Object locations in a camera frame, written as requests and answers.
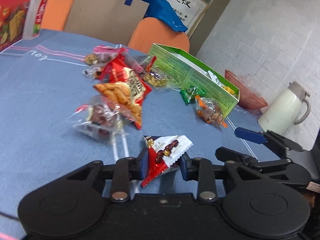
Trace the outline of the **clear orange-top snack packet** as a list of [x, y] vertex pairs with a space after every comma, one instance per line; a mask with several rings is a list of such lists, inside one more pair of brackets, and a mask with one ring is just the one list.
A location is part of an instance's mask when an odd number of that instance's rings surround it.
[[220, 105], [211, 98], [195, 96], [196, 113], [207, 124], [227, 128]]

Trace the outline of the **blue fabric bag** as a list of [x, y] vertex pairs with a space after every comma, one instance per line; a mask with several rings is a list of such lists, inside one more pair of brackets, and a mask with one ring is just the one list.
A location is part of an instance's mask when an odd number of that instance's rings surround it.
[[[145, 18], [156, 18], [165, 23], [174, 32], [185, 33], [188, 28], [180, 20], [176, 12], [173, 10], [167, 0], [141, 0], [149, 4]], [[126, 5], [130, 5], [132, 0], [126, 1]]]

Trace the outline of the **small green candy packet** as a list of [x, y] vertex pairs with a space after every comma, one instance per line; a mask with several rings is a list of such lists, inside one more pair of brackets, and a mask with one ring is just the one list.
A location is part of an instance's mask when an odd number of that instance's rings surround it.
[[190, 86], [188, 89], [180, 90], [180, 95], [183, 102], [188, 105], [195, 102], [195, 97], [204, 97], [206, 95], [206, 90], [198, 86]]

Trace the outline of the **white thermos jug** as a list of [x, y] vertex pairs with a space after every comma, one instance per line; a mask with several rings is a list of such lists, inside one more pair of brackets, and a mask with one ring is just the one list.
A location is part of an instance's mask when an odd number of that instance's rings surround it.
[[306, 120], [311, 112], [310, 94], [296, 81], [290, 83], [270, 104], [258, 119], [264, 132], [272, 131], [283, 135], [292, 125], [299, 125]]

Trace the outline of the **orange chair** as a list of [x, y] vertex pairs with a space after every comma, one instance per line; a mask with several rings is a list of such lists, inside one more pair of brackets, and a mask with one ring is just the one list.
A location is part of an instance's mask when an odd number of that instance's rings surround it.
[[63, 31], [73, 1], [74, 0], [48, 0], [41, 28]]
[[162, 44], [189, 52], [188, 36], [183, 32], [175, 32], [162, 21], [147, 17], [139, 22], [134, 30], [128, 47], [148, 53], [153, 44]]

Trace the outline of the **brown paper bag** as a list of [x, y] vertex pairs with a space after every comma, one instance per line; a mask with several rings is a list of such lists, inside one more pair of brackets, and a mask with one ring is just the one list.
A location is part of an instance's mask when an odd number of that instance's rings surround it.
[[141, 0], [74, 0], [64, 31], [128, 45], [148, 7]]

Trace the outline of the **right orange chair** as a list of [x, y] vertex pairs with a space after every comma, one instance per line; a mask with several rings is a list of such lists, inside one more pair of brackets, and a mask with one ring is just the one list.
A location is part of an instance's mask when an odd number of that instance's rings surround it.
[[188, 36], [183, 32], [175, 32], [162, 21], [147, 17], [139, 22], [134, 30], [128, 47], [148, 53], [153, 44], [162, 44], [189, 52]]

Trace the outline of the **red cracker box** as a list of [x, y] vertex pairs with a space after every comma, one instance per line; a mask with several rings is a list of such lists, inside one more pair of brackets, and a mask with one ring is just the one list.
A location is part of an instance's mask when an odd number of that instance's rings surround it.
[[31, 0], [1, 0], [0, 50], [22, 38], [25, 18]]

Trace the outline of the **white red chocolate packet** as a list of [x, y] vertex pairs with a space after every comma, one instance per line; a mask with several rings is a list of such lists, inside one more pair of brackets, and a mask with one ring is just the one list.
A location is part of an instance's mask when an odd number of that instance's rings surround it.
[[192, 141], [185, 135], [164, 137], [145, 135], [143, 139], [148, 149], [148, 171], [141, 182], [141, 187], [146, 187], [155, 178], [171, 169], [176, 161], [193, 146]]

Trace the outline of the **clear dried fruit packet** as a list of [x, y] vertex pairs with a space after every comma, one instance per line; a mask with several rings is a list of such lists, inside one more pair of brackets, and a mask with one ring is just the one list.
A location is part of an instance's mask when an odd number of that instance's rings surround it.
[[134, 118], [130, 111], [105, 96], [96, 95], [79, 106], [66, 121], [73, 128], [98, 141], [105, 141], [120, 133]]

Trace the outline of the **pink glass bowl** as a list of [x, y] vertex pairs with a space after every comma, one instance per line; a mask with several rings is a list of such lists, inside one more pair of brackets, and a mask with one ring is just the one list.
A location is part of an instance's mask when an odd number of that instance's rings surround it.
[[252, 75], [236, 75], [225, 70], [225, 78], [239, 89], [239, 106], [246, 110], [259, 110], [268, 106], [261, 94], [254, 88]]

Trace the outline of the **white red drink bottle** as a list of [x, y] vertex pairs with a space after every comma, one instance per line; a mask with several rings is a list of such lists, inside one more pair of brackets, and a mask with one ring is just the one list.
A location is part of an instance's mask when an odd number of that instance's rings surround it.
[[30, 0], [22, 35], [24, 40], [33, 40], [40, 35], [47, 2], [48, 0]]

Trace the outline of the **pink-top clear snack packet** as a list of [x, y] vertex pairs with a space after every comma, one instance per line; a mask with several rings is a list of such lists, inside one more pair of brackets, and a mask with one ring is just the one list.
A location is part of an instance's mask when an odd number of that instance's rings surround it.
[[84, 57], [83, 61], [88, 66], [105, 63], [111, 61], [120, 53], [127, 53], [129, 51], [126, 47], [110, 47], [110, 46], [96, 46], [93, 53]]

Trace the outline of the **red twist snack bag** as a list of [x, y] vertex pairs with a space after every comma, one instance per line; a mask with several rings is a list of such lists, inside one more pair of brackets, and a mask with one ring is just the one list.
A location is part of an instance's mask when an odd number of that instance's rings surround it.
[[108, 98], [111, 106], [119, 107], [120, 113], [134, 122], [138, 130], [142, 127], [142, 104], [146, 96], [152, 91], [124, 61], [122, 54], [117, 55], [104, 68], [101, 81], [93, 87], [101, 95]]

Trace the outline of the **yellow chip bag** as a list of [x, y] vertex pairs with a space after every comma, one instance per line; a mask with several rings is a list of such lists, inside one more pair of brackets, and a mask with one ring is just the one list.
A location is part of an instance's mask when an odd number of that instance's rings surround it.
[[235, 92], [234, 90], [232, 90], [232, 89], [231, 89], [230, 87], [228, 87], [228, 86], [223, 86], [223, 89], [224, 89], [225, 91], [227, 91], [229, 94], [233, 95], [233, 96], [236, 95], [236, 92]]

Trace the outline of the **left orange chair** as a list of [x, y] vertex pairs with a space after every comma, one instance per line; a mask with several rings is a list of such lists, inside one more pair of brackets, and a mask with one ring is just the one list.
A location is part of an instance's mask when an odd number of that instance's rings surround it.
[[74, 0], [48, 0], [41, 28], [63, 31], [73, 1]]

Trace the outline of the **brown yellow nut packet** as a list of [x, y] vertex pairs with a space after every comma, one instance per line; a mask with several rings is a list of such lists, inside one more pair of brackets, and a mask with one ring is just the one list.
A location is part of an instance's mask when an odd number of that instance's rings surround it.
[[176, 80], [161, 70], [156, 65], [155, 56], [138, 56], [136, 57], [137, 63], [142, 67], [142, 71], [139, 73], [140, 78], [148, 85], [155, 88], [177, 88]]

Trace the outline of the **green cardboard box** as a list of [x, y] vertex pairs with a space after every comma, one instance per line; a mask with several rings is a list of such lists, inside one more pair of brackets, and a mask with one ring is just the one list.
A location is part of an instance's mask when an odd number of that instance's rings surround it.
[[[155, 56], [156, 65], [177, 82], [179, 89], [198, 86], [206, 90], [206, 97], [219, 103], [224, 117], [227, 117], [239, 103], [239, 89], [208, 65], [186, 51], [162, 44], [153, 44], [149, 54]], [[207, 75], [211, 71], [220, 80], [221, 86], [215, 84]], [[223, 89], [228, 86], [236, 92], [233, 96]]]

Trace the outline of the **white snack packet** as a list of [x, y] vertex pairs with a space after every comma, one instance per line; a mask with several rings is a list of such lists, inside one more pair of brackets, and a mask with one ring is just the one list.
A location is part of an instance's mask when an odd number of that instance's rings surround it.
[[217, 84], [218, 86], [221, 86], [221, 82], [219, 78], [214, 73], [212, 73], [211, 71], [208, 71], [207, 75], [215, 84]]

